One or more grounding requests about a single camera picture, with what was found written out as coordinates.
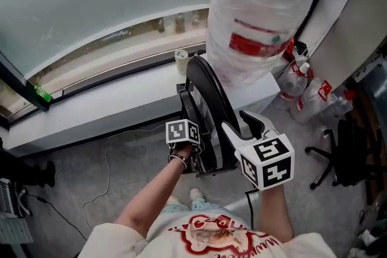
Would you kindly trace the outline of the large clear water bottle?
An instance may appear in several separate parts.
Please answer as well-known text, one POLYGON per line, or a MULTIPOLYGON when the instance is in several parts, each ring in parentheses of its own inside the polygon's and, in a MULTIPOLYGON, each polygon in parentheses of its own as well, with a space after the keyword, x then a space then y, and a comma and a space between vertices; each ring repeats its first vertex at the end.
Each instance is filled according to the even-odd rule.
POLYGON ((313 0, 210 0, 207 60, 221 82, 249 84, 279 62, 313 0))

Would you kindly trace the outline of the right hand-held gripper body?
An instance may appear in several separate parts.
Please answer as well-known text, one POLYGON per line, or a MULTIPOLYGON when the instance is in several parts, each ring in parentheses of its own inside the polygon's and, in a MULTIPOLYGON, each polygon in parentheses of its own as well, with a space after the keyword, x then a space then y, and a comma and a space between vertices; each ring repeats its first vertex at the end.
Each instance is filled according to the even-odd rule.
POLYGON ((295 151, 286 134, 275 129, 241 151, 235 150, 242 174, 260 191, 294 178, 295 151))

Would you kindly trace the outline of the person's white printed shirt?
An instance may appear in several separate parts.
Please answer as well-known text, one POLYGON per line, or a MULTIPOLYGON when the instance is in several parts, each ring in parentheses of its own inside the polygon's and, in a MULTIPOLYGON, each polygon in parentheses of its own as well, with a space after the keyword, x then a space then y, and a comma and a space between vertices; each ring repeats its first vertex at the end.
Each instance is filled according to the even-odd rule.
POLYGON ((248 230, 228 213, 161 214, 148 238, 118 224, 93 229, 78 258, 336 258, 322 236, 302 234, 282 243, 248 230))

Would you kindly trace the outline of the person's star-patterned trousers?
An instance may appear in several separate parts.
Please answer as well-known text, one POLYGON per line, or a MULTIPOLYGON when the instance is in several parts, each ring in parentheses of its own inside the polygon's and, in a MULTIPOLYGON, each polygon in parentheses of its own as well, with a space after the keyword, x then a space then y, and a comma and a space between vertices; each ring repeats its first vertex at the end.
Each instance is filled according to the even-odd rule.
POLYGON ((192 201, 191 206, 188 207, 180 202, 177 205, 165 205, 162 209, 162 213, 174 213, 174 212, 186 212, 186 211, 228 211, 228 209, 213 204, 205 199, 195 199, 192 201))

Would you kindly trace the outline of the black folding chair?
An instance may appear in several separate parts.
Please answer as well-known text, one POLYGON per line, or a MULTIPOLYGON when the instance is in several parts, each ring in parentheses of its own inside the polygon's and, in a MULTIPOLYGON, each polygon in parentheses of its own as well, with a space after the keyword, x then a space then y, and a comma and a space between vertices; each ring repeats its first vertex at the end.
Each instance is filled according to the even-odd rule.
POLYGON ((221 125, 225 121, 237 133, 240 133, 241 130, 226 92, 214 70, 203 57, 193 56, 188 61, 186 82, 184 87, 178 91, 178 95, 181 100, 180 118, 188 119, 198 125, 202 150, 200 154, 191 156, 189 167, 184 172, 194 173, 199 177, 235 170, 237 168, 237 159, 234 156, 235 149, 226 137, 221 125), (204 114, 200 112, 199 104, 195 102, 193 95, 191 95, 190 86, 194 86, 201 95, 212 117, 220 143, 221 167, 218 167, 216 154, 212 146, 212 130, 210 125, 206 123, 204 114))

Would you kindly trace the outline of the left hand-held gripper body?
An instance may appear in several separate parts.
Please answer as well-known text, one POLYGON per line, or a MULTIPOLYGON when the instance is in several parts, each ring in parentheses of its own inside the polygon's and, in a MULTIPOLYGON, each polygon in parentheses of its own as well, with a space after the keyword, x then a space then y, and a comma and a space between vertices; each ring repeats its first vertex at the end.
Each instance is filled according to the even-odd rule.
POLYGON ((170 148, 168 160, 186 146, 191 146, 192 155, 200 155, 203 151, 199 126, 188 119, 166 123, 166 143, 170 148))

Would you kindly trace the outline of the white water dispenser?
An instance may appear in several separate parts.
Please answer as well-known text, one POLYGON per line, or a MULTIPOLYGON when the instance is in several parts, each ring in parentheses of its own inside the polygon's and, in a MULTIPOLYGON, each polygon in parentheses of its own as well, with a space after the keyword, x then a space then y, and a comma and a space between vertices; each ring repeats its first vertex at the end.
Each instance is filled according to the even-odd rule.
POLYGON ((250 85, 228 86, 220 81, 206 57, 206 54, 193 56, 188 61, 186 77, 194 85, 193 97, 200 103, 212 145, 217 146, 225 139, 223 121, 240 133, 250 132, 239 111, 261 113, 279 93, 279 86, 271 73, 250 85))

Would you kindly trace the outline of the white window ledge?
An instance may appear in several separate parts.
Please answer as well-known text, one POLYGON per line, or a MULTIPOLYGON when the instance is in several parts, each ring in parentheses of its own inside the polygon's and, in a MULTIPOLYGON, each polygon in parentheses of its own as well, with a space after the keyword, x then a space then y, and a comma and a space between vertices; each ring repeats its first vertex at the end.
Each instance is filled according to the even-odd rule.
POLYGON ((5 130, 3 147, 25 156, 65 146, 180 111, 175 63, 118 79, 55 103, 5 130))

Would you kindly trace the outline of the person's left forearm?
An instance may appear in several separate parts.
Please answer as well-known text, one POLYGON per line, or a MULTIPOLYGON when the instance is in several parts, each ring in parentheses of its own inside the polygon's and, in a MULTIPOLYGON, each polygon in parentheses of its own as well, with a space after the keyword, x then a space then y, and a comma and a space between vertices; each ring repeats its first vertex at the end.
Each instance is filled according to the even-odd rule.
POLYGON ((163 170, 129 202, 115 221, 116 224, 131 228, 142 237, 147 237, 150 227, 158 218, 185 169, 183 159, 189 159, 191 146, 178 150, 176 155, 178 157, 172 158, 163 170))

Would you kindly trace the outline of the empty red-handled water bottle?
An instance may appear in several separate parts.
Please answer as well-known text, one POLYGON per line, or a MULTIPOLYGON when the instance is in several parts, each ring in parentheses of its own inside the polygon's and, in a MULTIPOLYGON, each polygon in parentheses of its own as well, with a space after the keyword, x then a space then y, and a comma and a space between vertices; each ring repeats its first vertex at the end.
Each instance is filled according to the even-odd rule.
POLYGON ((298 123, 306 123, 330 104, 332 86, 315 77, 296 99, 290 108, 290 114, 298 123))
POLYGON ((353 110, 356 92, 344 86, 338 87, 329 99, 329 105, 319 114, 324 128, 334 129, 345 114, 353 110))
POLYGON ((300 66, 293 63, 278 79, 279 94, 274 100, 278 109, 286 110, 303 93, 308 83, 310 65, 304 62, 300 66))

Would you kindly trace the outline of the black framed window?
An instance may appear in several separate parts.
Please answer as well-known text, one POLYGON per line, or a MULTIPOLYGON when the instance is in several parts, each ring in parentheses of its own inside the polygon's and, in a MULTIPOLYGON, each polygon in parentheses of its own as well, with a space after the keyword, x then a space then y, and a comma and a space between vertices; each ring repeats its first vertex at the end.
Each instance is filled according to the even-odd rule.
POLYGON ((153 65, 175 49, 206 46, 209 6, 210 0, 0 0, 0 124, 48 109, 57 91, 117 77, 125 65, 153 65))

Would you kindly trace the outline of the green plastic bottle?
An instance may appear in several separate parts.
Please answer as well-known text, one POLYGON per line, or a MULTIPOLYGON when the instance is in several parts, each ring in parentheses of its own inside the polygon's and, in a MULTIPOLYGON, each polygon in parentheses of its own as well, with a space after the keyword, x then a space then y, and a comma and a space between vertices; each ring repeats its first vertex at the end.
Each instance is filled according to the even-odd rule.
POLYGON ((34 90, 35 90, 36 94, 39 95, 40 97, 42 97, 46 102, 51 101, 51 95, 49 93, 47 93, 46 91, 44 91, 40 86, 35 85, 34 90))

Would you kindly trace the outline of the black office chair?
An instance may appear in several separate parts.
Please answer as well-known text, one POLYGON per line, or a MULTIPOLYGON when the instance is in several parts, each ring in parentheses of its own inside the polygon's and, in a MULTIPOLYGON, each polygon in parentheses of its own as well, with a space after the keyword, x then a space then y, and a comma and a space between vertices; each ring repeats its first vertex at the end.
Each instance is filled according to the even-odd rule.
POLYGON ((367 144, 364 128, 355 120, 340 120, 337 127, 338 140, 334 139, 331 129, 325 129, 324 134, 330 139, 331 152, 324 151, 314 146, 305 148, 306 153, 316 152, 328 159, 328 165, 317 182, 310 184, 314 190, 321 185, 327 175, 334 170, 336 180, 333 186, 355 186, 360 181, 377 179, 387 173, 387 166, 381 164, 368 164, 369 155, 379 156, 382 151, 382 133, 377 131, 376 142, 372 146, 367 144))

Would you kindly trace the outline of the person's right forearm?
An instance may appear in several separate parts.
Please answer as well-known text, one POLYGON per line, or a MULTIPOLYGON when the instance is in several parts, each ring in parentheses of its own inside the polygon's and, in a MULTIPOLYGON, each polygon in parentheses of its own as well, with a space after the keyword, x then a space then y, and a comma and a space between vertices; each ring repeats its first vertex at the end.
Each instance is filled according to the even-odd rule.
POLYGON ((294 238, 283 185, 263 191, 259 211, 259 231, 277 238, 281 243, 294 238))

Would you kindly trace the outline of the white lidded cup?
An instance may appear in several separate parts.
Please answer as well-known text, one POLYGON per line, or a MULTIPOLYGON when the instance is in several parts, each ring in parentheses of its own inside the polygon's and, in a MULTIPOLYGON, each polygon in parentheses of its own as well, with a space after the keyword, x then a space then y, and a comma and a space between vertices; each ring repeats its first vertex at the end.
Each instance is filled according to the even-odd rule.
POLYGON ((177 71, 185 75, 187 70, 187 64, 189 61, 189 54, 186 50, 176 50, 174 52, 175 62, 177 66, 177 71))

